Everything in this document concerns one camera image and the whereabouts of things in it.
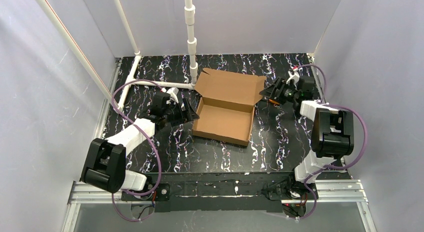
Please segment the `brown cardboard box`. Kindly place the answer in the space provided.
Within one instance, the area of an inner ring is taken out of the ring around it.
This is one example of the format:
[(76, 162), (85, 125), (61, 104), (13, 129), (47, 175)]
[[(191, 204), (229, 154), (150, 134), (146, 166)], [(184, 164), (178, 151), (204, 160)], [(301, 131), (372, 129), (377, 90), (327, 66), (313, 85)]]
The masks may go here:
[(246, 147), (265, 81), (263, 75), (204, 68), (194, 87), (201, 98), (192, 134)]

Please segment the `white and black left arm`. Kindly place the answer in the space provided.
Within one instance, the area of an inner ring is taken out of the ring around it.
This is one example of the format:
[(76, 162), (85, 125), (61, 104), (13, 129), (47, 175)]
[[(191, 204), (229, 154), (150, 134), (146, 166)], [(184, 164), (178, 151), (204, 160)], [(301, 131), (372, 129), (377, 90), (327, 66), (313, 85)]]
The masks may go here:
[(157, 92), (152, 104), (132, 125), (106, 139), (95, 138), (90, 143), (81, 181), (109, 193), (124, 190), (146, 193), (144, 187), (148, 177), (127, 170), (126, 157), (166, 124), (174, 127), (199, 118), (187, 98), (179, 100), (171, 89)]

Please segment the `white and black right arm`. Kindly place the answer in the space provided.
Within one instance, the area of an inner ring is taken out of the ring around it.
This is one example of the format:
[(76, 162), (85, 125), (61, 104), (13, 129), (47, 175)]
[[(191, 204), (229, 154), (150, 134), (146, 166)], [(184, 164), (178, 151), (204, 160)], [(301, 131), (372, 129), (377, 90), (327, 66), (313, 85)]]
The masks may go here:
[(313, 122), (310, 151), (294, 168), (293, 178), (297, 183), (314, 183), (321, 170), (350, 155), (354, 149), (353, 113), (314, 100), (315, 86), (312, 77), (289, 80), (279, 77), (260, 92), (260, 95), (281, 105), (292, 103), (297, 117)]

